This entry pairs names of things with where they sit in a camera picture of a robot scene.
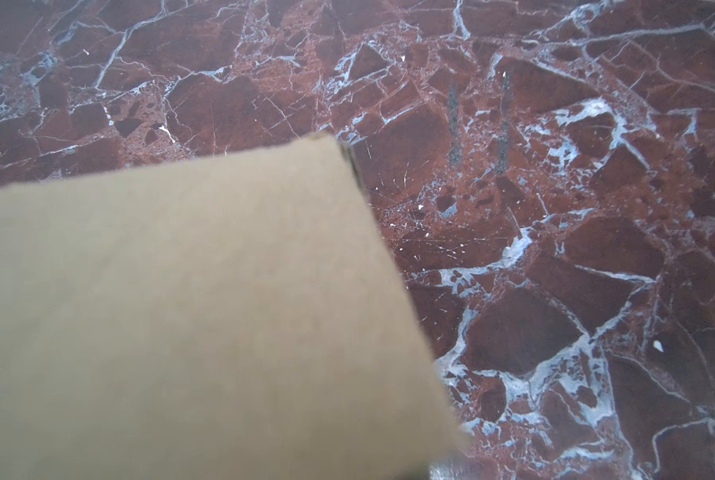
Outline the brown cardboard box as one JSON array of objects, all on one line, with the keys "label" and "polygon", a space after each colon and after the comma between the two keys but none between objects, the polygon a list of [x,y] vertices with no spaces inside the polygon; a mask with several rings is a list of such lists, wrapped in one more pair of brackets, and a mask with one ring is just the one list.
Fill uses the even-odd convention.
[{"label": "brown cardboard box", "polygon": [[0,188],[0,479],[395,479],[469,441],[332,136]]}]

